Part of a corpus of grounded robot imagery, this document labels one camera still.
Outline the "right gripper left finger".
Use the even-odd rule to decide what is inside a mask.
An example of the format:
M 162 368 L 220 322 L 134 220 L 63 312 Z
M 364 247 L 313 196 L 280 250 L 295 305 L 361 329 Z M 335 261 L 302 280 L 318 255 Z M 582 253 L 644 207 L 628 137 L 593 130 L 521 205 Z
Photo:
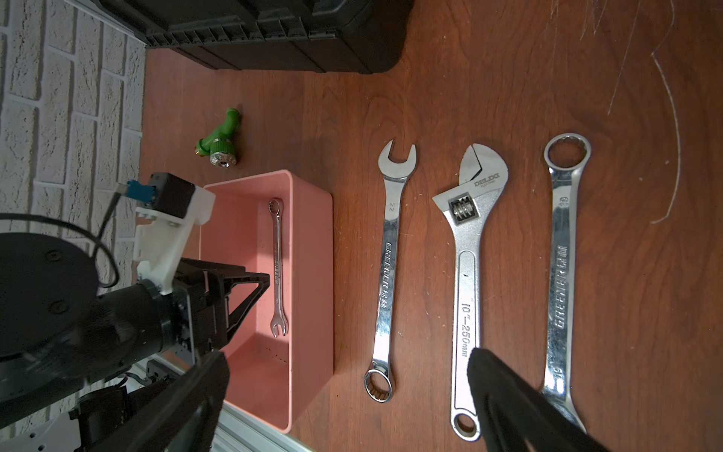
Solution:
M 215 351 L 140 410 L 92 451 L 208 451 L 230 379 L 225 355 Z

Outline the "large combination wrench 22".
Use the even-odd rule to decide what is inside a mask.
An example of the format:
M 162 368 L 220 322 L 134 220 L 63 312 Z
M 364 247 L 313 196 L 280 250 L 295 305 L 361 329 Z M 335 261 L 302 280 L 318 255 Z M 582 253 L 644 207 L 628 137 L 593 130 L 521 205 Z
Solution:
M 390 348 L 401 198 L 406 182 L 414 173 L 417 163 L 417 152 L 414 144 L 410 147 L 408 158 L 401 163 L 395 162 L 390 158 L 393 145 L 394 141 L 390 140 L 384 146 L 378 158 L 378 168 L 383 176 L 386 201 L 374 348 L 370 365 L 363 377 L 363 384 L 365 385 L 367 395 L 377 403 L 389 402 L 395 391 L 394 377 L 390 364 Z

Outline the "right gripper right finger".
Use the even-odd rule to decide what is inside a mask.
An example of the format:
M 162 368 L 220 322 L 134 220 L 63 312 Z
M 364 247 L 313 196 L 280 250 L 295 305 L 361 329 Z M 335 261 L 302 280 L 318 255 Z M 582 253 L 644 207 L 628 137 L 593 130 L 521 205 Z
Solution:
M 487 348 L 473 349 L 467 377 L 487 450 L 606 450 Z

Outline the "small combination wrench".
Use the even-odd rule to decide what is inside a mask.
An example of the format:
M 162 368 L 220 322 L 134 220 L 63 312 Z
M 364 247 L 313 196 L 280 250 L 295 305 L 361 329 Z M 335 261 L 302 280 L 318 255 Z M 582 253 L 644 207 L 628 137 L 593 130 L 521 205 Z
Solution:
M 279 198 L 273 198 L 268 203 L 268 210 L 273 220 L 273 260 L 274 260 L 274 313 L 270 322 L 271 333 L 274 338 L 286 336 L 288 320 L 284 312 L 284 275 L 282 274 L 282 213 L 284 203 Z

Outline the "adjustable wrench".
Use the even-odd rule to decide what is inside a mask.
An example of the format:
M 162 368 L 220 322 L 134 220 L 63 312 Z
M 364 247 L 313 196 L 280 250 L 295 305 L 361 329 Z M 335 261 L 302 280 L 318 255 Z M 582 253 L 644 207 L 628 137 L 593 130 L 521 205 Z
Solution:
M 433 198 L 455 242 L 450 424 L 466 442 L 476 442 L 481 435 L 468 382 L 472 351 L 481 347 L 481 235 L 506 182 L 508 166 L 504 159 L 492 148 L 475 143 L 461 160 L 459 185 Z

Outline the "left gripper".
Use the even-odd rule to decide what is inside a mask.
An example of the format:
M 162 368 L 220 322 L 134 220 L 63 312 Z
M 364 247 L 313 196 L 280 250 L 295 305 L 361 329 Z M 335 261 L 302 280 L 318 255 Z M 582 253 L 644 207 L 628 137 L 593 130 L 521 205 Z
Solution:
M 255 288 L 231 308 L 231 293 L 239 284 Z M 230 344 L 239 327 L 270 286 L 267 273 L 183 258 L 172 281 L 171 305 L 176 344 L 171 351 L 183 362 L 201 357 Z

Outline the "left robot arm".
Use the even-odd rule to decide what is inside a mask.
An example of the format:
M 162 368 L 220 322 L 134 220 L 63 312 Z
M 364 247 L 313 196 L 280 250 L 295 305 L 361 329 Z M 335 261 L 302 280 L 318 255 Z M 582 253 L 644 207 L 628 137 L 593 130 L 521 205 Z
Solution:
M 188 365 L 228 345 L 269 288 L 244 267 L 182 259 L 163 294 L 148 280 L 101 293 L 92 257 L 50 235 L 1 237 L 1 423 L 11 425 L 134 363 Z

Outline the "pink plastic storage box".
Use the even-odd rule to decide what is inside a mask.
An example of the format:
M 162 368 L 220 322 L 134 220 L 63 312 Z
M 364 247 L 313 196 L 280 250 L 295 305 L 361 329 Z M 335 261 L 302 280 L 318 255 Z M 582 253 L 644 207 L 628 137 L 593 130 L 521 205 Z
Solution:
M 274 273 L 273 221 L 282 211 L 282 297 L 285 335 L 273 336 L 275 291 L 250 310 L 224 348 L 233 407 L 288 433 L 333 375 L 333 198 L 290 171 L 273 171 L 207 186 L 216 201 L 201 226 L 203 261 Z

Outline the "large combination wrench 19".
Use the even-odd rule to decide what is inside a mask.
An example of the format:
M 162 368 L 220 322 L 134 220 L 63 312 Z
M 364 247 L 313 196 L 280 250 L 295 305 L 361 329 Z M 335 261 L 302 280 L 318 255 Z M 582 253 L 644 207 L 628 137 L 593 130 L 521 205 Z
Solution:
M 568 142 L 584 151 L 581 161 L 562 167 L 551 160 L 552 148 Z M 574 283 L 578 189 L 585 166 L 592 155 L 589 141 L 576 133 L 553 137 L 543 157 L 552 183 L 552 238 L 550 254 L 548 320 L 545 371 L 541 393 L 570 423 L 581 431 L 586 427 L 577 413 L 570 393 L 572 334 L 574 333 Z

